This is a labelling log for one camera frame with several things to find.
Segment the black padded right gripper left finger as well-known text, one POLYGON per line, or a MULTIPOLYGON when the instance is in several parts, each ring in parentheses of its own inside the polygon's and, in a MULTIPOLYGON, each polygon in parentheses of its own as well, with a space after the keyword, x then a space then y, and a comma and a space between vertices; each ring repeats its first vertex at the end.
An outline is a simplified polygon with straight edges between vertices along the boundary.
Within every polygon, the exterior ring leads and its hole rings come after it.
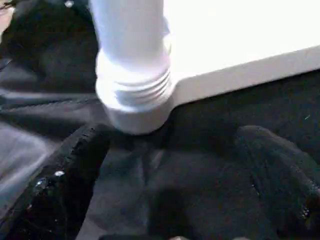
POLYGON ((6 210, 0 220, 0 238, 74 240, 109 147, 103 124, 83 125, 68 136, 6 210))

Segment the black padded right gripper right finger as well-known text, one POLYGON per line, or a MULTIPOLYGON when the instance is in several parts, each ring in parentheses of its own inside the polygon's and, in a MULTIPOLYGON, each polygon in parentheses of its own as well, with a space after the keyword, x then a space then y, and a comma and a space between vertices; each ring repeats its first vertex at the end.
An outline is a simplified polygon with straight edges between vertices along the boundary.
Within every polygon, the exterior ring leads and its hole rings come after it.
POLYGON ((256 125, 234 136, 262 208, 279 237, 320 238, 320 166, 298 146, 256 125))

